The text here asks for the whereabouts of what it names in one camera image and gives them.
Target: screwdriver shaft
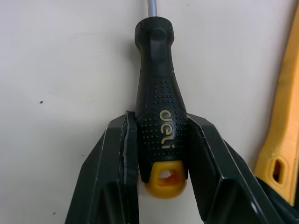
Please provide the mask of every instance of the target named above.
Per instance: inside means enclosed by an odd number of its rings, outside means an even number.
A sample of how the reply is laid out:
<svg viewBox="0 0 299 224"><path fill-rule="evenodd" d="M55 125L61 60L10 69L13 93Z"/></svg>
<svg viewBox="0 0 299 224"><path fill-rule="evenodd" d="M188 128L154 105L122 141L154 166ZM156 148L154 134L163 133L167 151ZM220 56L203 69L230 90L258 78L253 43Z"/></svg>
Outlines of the screwdriver shaft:
<svg viewBox="0 0 299 224"><path fill-rule="evenodd" d="M156 0L148 0L149 17L157 16L157 2Z"/></svg>

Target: screwdriver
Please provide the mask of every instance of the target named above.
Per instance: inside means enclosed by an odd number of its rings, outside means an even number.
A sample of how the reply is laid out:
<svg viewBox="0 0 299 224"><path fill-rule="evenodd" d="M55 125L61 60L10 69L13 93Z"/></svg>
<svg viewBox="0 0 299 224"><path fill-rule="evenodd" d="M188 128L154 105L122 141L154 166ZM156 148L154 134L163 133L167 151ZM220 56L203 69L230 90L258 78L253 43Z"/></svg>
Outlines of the screwdriver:
<svg viewBox="0 0 299 224"><path fill-rule="evenodd" d="M299 5L280 68L269 132L254 173L294 206L298 204L298 164Z"/></svg>
<svg viewBox="0 0 299 224"><path fill-rule="evenodd" d="M157 16L156 0L148 0L148 13L135 28L141 55L135 108L138 162L146 190L172 198L186 186L188 118L172 64L172 24ZM165 171L170 176L163 178Z"/></svg>

